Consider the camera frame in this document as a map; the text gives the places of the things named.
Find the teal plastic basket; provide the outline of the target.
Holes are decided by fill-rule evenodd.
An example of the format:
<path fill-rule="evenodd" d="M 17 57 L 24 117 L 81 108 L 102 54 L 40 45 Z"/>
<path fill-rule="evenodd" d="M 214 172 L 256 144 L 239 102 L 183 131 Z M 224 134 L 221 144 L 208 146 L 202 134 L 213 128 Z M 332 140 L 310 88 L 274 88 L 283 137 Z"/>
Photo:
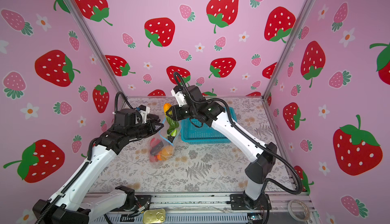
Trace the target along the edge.
<path fill-rule="evenodd" d="M 188 144 L 224 144 L 231 141 L 219 131 L 208 127 L 196 119 L 185 119 L 181 121 L 181 139 Z"/>

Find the red toy pepper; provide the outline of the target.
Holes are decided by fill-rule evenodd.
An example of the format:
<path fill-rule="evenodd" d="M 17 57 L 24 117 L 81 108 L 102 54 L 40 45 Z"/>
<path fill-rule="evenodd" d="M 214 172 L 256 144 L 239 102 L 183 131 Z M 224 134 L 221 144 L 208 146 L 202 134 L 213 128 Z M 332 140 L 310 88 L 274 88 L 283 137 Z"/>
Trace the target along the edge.
<path fill-rule="evenodd" d="M 152 138 L 149 144 L 149 160 L 151 163 L 158 162 L 157 156 L 154 155 L 154 147 L 159 143 L 159 141 L 156 138 Z"/>

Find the clear zip top bag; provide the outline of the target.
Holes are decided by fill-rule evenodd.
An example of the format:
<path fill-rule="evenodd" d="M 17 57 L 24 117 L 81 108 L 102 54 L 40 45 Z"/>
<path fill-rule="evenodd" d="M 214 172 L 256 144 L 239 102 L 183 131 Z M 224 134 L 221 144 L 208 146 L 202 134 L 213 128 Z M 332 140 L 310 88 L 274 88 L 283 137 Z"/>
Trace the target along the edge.
<path fill-rule="evenodd" d="M 175 147 L 180 139 L 180 122 L 175 122 L 176 128 L 171 127 L 166 119 L 163 120 L 163 124 L 164 127 L 149 142 L 149 162 L 155 168 L 174 156 Z"/>

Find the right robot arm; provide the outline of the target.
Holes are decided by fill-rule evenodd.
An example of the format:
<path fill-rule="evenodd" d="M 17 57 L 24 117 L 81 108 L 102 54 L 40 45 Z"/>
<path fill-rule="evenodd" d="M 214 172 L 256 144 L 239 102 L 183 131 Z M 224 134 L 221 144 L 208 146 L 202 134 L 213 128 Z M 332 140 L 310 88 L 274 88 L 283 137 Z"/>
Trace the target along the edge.
<path fill-rule="evenodd" d="M 229 106 L 224 100 L 214 98 L 201 103 L 173 105 L 165 110 L 165 115 L 174 121 L 196 119 L 223 134 L 244 153 L 250 161 L 245 169 L 248 184 L 243 194 L 243 201 L 247 208 L 256 209 L 262 199 L 267 201 L 265 188 L 269 182 L 292 195 L 298 195 L 303 191 L 300 176 L 289 162 L 277 154 L 276 145 L 272 142 L 264 143 L 241 127 L 233 120 Z M 276 160 L 289 168 L 296 180 L 296 189 L 287 188 L 267 177 Z"/>

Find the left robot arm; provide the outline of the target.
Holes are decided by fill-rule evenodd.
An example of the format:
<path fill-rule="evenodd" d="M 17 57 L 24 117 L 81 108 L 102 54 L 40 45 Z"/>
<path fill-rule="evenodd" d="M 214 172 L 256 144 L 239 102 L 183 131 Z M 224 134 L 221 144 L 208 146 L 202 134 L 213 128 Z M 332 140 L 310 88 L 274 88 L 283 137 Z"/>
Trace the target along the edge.
<path fill-rule="evenodd" d="M 87 192 L 119 153 L 130 143 L 151 137 L 163 128 L 159 120 L 147 120 L 140 126 L 114 124 L 88 147 L 87 158 L 69 180 L 48 200 L 33 207 L 38 224 L 89 224 L 115 209 L 139 213 L 138 199 L 132 188 L 117 186 L 92 204 L 82 205 Z"/>

